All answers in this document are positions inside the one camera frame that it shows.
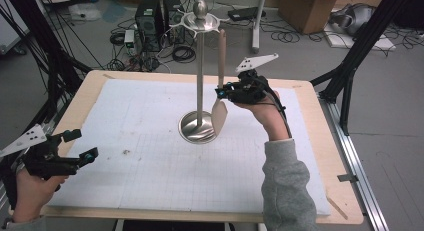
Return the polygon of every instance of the gray sleeve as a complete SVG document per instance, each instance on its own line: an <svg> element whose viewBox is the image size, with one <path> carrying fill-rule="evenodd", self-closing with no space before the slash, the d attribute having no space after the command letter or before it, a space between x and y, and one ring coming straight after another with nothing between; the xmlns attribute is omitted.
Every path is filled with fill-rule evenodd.
<svg viewBox="0 0 424 231"><path fill-rule="evenodd" d="M264 223L268 231L318 230L315 203L306 190L309 171L293 139L265 143Z"/></svg>
<svg viewBox="0 0 424 231"><path fill-rule="evenodd" d="M40 217L28 223L11 223L9 231L46 231L46 218Z"/></svg>

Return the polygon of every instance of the concrete floor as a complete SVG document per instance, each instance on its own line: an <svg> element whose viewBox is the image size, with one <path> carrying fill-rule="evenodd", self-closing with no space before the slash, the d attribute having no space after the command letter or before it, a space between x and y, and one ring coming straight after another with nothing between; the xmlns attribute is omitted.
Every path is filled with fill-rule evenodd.
<svg viewBox="0 0 424 231"><path fill-rule="evenodd" d="M96 6L102 13L101 19L75 23L72 28L99 62L106 64L111 59L110 30L119 22L133 18L135 8L113 0L100 0ZM226 18L226 10L228 8L216 5L212 13ZM267 10L264 21L274 20L280 20L276 10ZM272 24L281 26L284 22ZM242 26L222 27L227 31L229 44L226 75L235 76L233 70L241 60L255 56L249 51L251 31ZM68 28L65 32L76 58L97 67ZM209 46L205 48L204 73L207 75L216 75L215 37L207 36L205 41ZM283 43L273 40L271 33L261 32L258 55L278 53L280 57L258 68L258 72L267 78L312 80L335 68L348 52L330 48L325 39L313 42L308 36L299 37L299 42ZM359 67L353 86L349 131L390 230L424 230L424 119L420 118L424 113L423 55L423 46L406 49L398 45L388 57L372 51ZM172 73L196 72L195 62L167 65ZM160 66L155 72L168 73L169 69ZM324 87L319 85L316 91ZM47 98L30 54L9 53L0 57L0 91L0 147L5 147L24 131ZM49 218L48 230L112 230L114 222L111 219ZM320 227L322 230L372 230L367 221L356 226ZM256 227L237 224L236 230L256 230Z"/></svg>

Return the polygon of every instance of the table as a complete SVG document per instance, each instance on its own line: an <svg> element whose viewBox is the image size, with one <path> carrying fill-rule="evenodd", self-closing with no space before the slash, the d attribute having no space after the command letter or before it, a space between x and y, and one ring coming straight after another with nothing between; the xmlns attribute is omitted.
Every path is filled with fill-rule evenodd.
<svg viewBox="0 0 424 231"><path fill-rule="evenodd" d="M196 82L195 75L91 71L85 78L61 121L58 123L55 133L81 128L93 104L96 102L103 84L108 79ZM237 78L225 77L225 81L237 81ZM217 77L205 76L204 83L215 84L217 83ZM317 222L334 224L362 223L363 215L350 182L340 182L337 178L338 175L345 174L346 170L312 85L307 81L275 79L269 79L269 84L271 87L293 89L298 97L303 118L307 126L307 132L325 185L327 200L331 207L331 215L319 216ZM72 147L72 144L72 142L61 144L59 147L59 155L65 156ZM261 214L246 213L152 211L53 206L46 206L42 210L42 213L47 216L60 217L263 222Z"/></svg>

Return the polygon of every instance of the human hand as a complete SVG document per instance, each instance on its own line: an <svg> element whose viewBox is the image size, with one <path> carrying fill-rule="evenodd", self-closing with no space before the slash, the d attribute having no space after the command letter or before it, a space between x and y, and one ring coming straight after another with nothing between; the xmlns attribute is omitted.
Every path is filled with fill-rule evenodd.
<svg viewBox="0 0 424 231"><path fill-rule="evenodd" d="M277 91L274 90L274 92L277 97L280 97ZM240 108L250 110L253 113L258 122L264 126L265 131L268 133L269 141L290 138L281 114L269 97L265 97L262 101L253 105L241 103L234 104Z"/></svg>
<svg viewBox="0 0 424 231"><path fill-rule="evenodd" d="M26 169L16 175L18 200L13 213L14 223L23 223L40 216L41 208L50 201L59 184L65 182L68 176L53 176L43 180L31 176Z"/></svg>

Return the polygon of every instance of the computer tower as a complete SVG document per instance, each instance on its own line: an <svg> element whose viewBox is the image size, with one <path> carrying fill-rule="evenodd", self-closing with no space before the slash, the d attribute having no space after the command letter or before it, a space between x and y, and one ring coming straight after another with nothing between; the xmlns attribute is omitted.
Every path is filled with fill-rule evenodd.
<svg viewBox="0 0 424 231"><path fill-rule="evenodd" d="M164 25L160 0L141 0L135 13L135 22L141 40L141 50L159 52Z"/></svg>
<svg viewBox="0 0 424 231"><path fill-rule="evenodd" d="M165 28L169 30L169 25L179 24L183 17L184 8L180 0L163 0L163 10L165 19ZM185 41L185 27L178 26L168 32L168 41L170 44L182 44Z"/></svg>

